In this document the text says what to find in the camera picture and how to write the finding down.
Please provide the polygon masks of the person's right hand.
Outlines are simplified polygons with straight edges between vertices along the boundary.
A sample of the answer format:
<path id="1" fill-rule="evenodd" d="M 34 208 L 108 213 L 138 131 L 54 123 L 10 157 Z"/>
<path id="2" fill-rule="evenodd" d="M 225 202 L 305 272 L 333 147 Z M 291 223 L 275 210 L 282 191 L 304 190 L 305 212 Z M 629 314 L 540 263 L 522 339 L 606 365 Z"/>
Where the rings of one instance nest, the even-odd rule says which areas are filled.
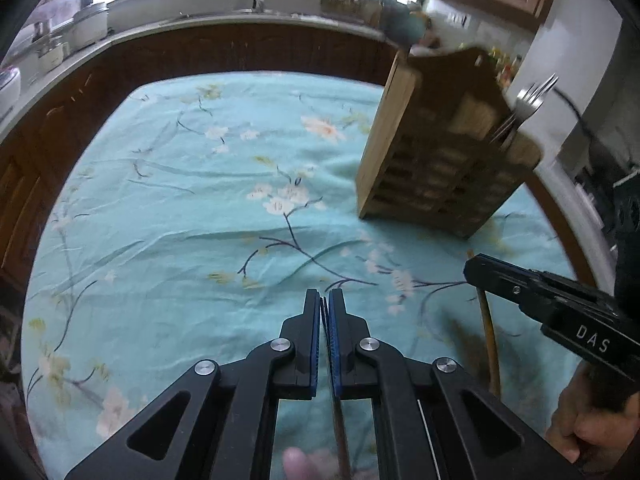
<path id="1" fill-rule="evenodd" d="M 592 367 L 580 362 L 560 393 L 546 440 L 566 460 L 580 465 L 589 478 L 601 479 L 626 452 L 639 429 L 639 393 L 620 412 L 592 404 Z"/>

